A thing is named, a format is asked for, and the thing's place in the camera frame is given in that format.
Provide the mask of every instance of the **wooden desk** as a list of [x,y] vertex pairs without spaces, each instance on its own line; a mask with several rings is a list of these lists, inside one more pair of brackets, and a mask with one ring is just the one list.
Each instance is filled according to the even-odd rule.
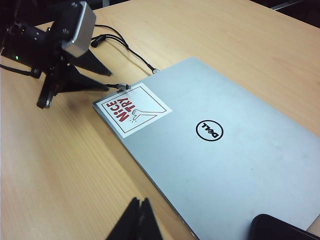
[[[320,137],[320,29],[248,0],[132,0],[95,13],[155,67],[195,56]],[[82,72],[105,83],[150,72],[116,42],[93,52],[114,75]],[[165,240],[193,239],[93,110],[105,93],[59,94],[41,110],[43,80],[1,70],[1,239],[103,240],[135,196],[150,198]],[[309,230],[320,235],[320,219]]]

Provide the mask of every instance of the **laptop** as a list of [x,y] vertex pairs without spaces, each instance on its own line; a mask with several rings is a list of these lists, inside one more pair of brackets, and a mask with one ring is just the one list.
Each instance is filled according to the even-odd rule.
[[93,107],[201,240],[320,213],[320,138],[194,57]]

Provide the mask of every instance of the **nice try sticker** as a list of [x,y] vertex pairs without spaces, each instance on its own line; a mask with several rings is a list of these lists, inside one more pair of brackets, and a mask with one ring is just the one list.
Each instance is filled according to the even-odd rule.
[[96,106],[123,138],[172,112],[143,83],[105,98]]

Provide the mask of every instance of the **smartphone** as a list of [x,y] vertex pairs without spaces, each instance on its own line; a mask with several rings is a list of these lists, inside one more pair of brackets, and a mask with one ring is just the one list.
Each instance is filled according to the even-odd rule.
[[320,237],[273,216],[260,214],[252,220],[249,240],[320,240]]

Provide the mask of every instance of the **closed laptop lid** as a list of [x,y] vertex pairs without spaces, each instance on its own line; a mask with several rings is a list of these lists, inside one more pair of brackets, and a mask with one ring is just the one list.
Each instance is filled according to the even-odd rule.
[[320,213],[320,139],[194,57],[93,106],[202,240]]

